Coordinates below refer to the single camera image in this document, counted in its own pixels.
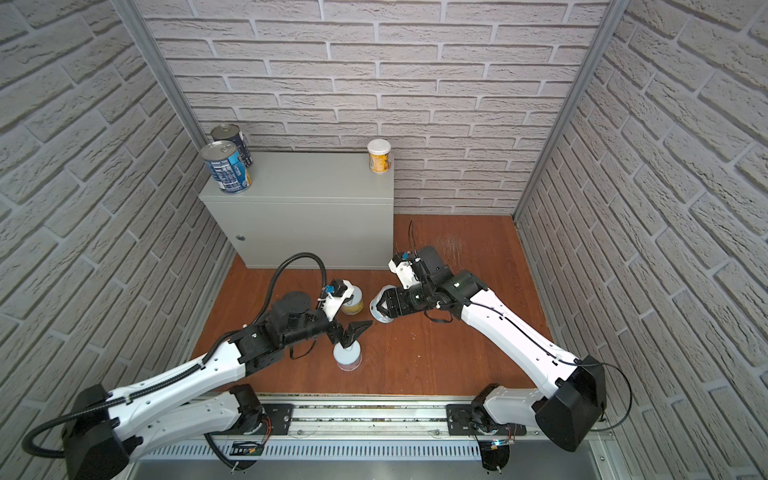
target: yellow container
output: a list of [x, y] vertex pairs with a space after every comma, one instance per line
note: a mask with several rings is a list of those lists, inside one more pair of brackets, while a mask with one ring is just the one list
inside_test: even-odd
[[383, 138], [376, 138], [368, 143], [368, 157], [371, 171], [383, 174], [392, 168], [392, 145]]

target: metal corner post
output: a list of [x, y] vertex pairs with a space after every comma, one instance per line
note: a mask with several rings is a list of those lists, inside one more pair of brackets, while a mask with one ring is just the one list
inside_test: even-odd
[[598, 30], [594, 33], [592, 43], [587, 51], [587, 56], [584, 57], [584, 61], [581, 63], [576, 78], [571, 84], [571, 89], [565, 97], [563, 108], [560, 109], [560, 113], [554, 121], [554, 126], [549, 132], [549, 137], [547, 137], [544, 148], [541, 149], [541, 153], [539, 154], [538, 160], [536, 160], [531, 176], [525, 184], [520, 201], [515, 207], [515, 211], [512, 213], [512, 217], [515, 220], [518, 219], [518, 212], [522, 212], [525, 209], [526, 204], [531, 200], [536, 184], [549, 165], [554, 148], [557, 146], [560, 137], [565, 132], [568, 122], [571, 121], [571, 117], [576, 111], [581, 96], [587, 90], [592, 75], [594, 74], [594, 71], [597, 70], [598, 64], [600, 64], [600, 60], [603, 58], [603, 53], [605, 53], [605, 50], [608, 48], [608, 44], [611, 42], [614, 31], [616, 31], [616, 27], [619, 25], [621, 17], [624, 15], [624, 10], [627, 9], [629, 2], [630, 0], [611, 0], [611, 3], [606, 7], [605, 15], [603, 15], [603, 19], [600, 21]]
[[187, 133], [192, 138], [195, 147], [200, 150], [208, 143], [200, 122], [197, 121], [192, 107], [187, 102], [187, 98], [181, 91], [181, 86], [176, 81], [174, 73], [170, 70], [168, 62], [165, 60], [160, 46], [154, 39], [149, 25], [144, 20], [141, 12], [134, 0], [112, 0], [115, 10], [120, 15], [123, 25], [134, 38], [136, 46], [144, 56], [144, 60], [152, 70], [157, 83], [160, 84], [171, 107], [179, 116], [179, 121], [187, 129]]

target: silver can lid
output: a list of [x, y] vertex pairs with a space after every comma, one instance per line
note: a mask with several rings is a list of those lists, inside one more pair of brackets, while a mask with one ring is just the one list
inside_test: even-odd
[[237, 146], [229, 140], [212, 141], [200, 149], [204, 160], [219, 161], [231, 157], [237, 152]]
[[214, 140], [221, 140], [223, 138], [232, 138], [239, 133], [240, 128], [237, 125], [221, 124], [210, 131], [210, 136], [213, 137]]

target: gray floor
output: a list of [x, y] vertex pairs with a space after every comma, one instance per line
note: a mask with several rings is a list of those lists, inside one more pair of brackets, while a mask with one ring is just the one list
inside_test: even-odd
[[218, 461], [139, 462], [132, 478], [137, 480], [211, 480], [214, 478], [269, 480], [595, 480], [598, 476], [589, 445], [574, 453], [549, 442], [519, 442], [511, 447], [510, 460], [502, 474], [487, 472], [480, 462], [258, 462], [243, 473], [230, 475]]

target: cabinet door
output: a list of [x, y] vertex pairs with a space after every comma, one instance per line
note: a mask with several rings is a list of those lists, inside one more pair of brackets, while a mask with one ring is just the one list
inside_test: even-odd
[[[392, 259], [391, 204], [206, 206], [249, 268], [274, 268], [299, 252], [317, 254], [329, 269], [387, 270]], [[301, 259], [290, 268], [317, 266]]]

